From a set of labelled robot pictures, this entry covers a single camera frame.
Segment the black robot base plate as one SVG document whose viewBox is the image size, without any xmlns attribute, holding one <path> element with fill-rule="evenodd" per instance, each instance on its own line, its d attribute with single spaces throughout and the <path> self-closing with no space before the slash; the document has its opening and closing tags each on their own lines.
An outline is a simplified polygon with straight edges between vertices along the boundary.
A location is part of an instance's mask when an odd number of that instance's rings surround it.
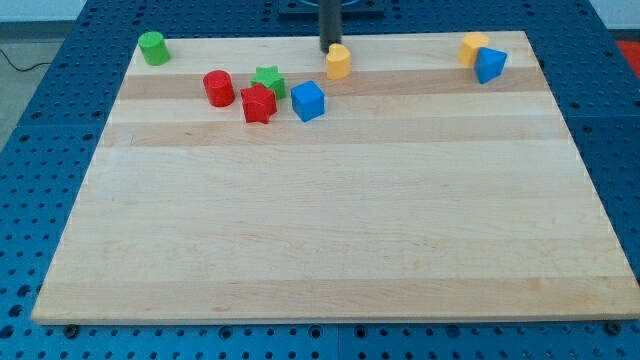
<svg viewBox="0 0 640 360">
<path fill-rule="evenodd" d="M 307 16 L 317 15 L 319 10 L 318 0 L 276 0 L 275 5 L 280 16 Z M 385 0 L 341 0 L 342 13 L 380 15 L 386 8 Z"/>
</svg>

